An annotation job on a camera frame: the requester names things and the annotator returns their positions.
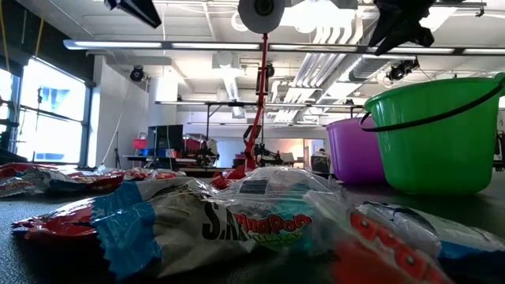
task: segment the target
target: green bucket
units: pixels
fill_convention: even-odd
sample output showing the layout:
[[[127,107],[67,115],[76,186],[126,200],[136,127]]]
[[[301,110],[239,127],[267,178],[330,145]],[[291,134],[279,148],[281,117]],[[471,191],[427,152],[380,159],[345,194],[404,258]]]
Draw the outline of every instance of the green bucket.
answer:
[[[415,194],[470,194],[492,176],[499,96],[495,78],[436,80],[367,100],[387,182]]]

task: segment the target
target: computer monitor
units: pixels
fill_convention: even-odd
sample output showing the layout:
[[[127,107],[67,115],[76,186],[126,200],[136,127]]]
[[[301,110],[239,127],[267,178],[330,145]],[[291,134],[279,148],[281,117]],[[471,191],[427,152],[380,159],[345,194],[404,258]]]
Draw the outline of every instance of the computer monitor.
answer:
[[[156,149],[174,149],[180,152],[184,147],[182,131],[183,125],[149,126],[148,147]]]

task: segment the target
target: person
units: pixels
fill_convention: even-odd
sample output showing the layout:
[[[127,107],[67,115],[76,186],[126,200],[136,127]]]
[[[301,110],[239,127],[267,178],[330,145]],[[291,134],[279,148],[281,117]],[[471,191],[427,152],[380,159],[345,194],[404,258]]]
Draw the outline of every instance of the person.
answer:
[[[330,156],[326,153],[326,151],[321,148],[319,151],[315,151],[311,158],[311,166],[313,171],[321,172],[321,173],[329,173],[330,172]]]

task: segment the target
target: red box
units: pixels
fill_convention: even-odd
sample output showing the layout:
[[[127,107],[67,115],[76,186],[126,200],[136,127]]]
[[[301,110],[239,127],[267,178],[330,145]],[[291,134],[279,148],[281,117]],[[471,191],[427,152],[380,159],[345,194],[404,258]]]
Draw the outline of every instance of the red box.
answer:
[[[148,147],[147,139],[133,139],[133,148],[140,150]]]

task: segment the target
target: plastic wrapper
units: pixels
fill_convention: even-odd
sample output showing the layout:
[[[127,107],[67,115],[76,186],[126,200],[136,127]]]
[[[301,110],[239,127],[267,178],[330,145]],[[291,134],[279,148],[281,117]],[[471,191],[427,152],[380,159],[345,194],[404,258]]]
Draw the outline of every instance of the plastic wrapper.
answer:
[[[334,283],[452,283],[437,263],[380,222],[333,196],[308,192],[312,254],[330,253]]]
[[[0,177],[0,198],[21,193],[41,193],[42,191],[19,177]]]
[[[122,174],[67,175],[57,170],[41,168],[27,170],[21,178],[44,192],[111,192],[123,181]]]
[[[226,206],[248,237],[275,251],[304,251],[309,245],[303,232],[312,228],[312,205],[307,192],[332,194],[321,177],[304,170],[266,167],[233,183],[209,200]]]
[[[55,166],[38,165],[32,163],[8,163],[0,166],[0,178],[12,178],[23,175],[29,169],[43,168],[56,170]]]
[[[232,214],[206,201],[216,193],[197,179],[177,177],[125,182],[97,198],[92,225],[110,270],[119,279],[144,270],[161,277],[251,252],[256,243]]]
[[[134,183],[124,185],[125,189],[129,190]],[[165,183],[163,190],[170,189],[171,183]],[[141,186],[142,198],[136,201],[128,200],[121,204],[114,204],[114,210],[120,210],[124,207],[130,207],[134,203],[149,200],[160,190],[157,185]],[[45,215],[27,218],[12,224],[12,228],[16,234],[23,234],[24,238],[30,240],[51,241],[53,239],[79,239],[96,235],[96,230],[92,226],[92,208],[93,204],[98,200],[99,208],[104,204],[103,200],[121,200],[115,196],[101,196],[87,198],[67,204],[55,211]]]
[[[183,172],[174,172],[168,169],[154,170],[154,169],[145,169],[136,167],[129,170],[119,170],[119,169],[107,168],[104,165],[100,165],[94,173],[98,176],[122,174],[124,175],[125,181],[148,181],[148,180],[168,179],[185,176],[185,173]]]
[[[357,208],[437,258],[447,273],[475,282],[505,279],[505,240],[494,234],[393,204],[367,202]]]
[[[37,241],[81,239],[96,235],[91,226],[92,205],[95,198],[87,198],[60,207],[49,214],[14,222],[15,234]]]

